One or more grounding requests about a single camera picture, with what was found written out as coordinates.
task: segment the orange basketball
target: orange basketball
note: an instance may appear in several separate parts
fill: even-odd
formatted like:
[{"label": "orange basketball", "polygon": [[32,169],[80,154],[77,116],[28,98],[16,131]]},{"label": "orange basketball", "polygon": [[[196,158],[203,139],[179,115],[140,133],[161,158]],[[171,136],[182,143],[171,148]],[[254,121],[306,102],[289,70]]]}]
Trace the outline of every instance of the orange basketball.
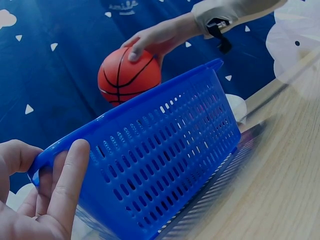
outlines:
[{"label": "orange basketball", "polygon": [[153,56],[144,51],[137,62],[130,62],[130,47],[112,52],[101,64],[98,87],[113,106],[118,106],[161,83],[161,70]]}]

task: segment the sleeve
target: sleeve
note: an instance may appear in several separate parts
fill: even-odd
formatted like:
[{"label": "sleeve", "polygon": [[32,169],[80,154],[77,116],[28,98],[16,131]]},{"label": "sleeve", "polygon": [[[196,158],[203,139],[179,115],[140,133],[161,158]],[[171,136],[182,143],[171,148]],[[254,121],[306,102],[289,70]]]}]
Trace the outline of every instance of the sleeve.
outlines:
[{"label": "sleeve", "polygon": [[212,36],[207,30],[207,24],[213,18],[229,21],[229,26],[221,29],[222,33],[231,28],[272,13],[282,7],[287,0],[203,0],[192,8],[195,21],[204,38]]}]

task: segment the wooden table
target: wooden table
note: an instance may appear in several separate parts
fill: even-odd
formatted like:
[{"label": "wooden table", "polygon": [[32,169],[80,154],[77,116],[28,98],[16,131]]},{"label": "wooden table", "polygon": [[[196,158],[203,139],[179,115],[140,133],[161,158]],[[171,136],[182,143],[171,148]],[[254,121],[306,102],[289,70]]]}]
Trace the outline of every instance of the wooden table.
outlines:
[{"label": "wooden table", "polygon": [[282,78],[246,101],[259,141],[184,239],[320,239],[320,48]]}]

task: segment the blue bedsheet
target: blue bedsheet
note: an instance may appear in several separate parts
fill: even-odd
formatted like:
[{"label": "blue bedsheet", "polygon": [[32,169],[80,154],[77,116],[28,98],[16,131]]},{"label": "blue bedsheet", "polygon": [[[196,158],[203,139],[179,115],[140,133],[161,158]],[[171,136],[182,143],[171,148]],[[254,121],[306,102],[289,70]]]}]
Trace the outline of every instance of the blue bedsheet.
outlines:
[{"label": "blue bedsheet", "polygon": [[[6,0],[0,2],[0,142],[41,148],[110,109],[97,88],[103,59],[135,34],[191,10],[195,0]],[[235,27],[223,56],[215,39],[190,39],[163,64],[167,81],[214,58],[228,94],[248,98],[275,78],[266,39],[273,14]],[[28,183],[11,177],[11,191]]]}]

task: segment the hand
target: hand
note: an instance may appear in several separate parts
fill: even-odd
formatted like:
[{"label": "hand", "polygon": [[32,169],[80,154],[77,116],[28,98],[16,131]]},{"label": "hand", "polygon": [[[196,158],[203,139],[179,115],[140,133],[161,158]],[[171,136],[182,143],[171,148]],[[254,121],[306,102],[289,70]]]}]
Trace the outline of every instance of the hand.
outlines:
[{"label": "hand", "polygon": [[42,150],[18,140],[0,143],[0,239],[66,240],[71,238],[78,198],[89,162],[90,146],[75,141],[60,153],[53,169],[39,173],[39,188],[31,190],[17,212],[5,205],[9,176],[26,172]]},{"label": "hand", "polygon": [[124,44],[124,47],[132,47],[128,56],[129,61],[139,60],[143,51],[156,56],[159,66],[162,66],[166,54],[189,38],[200,35],[192,13],[181,15],[177,18],[163,21],[155,26],[139,31]]}]

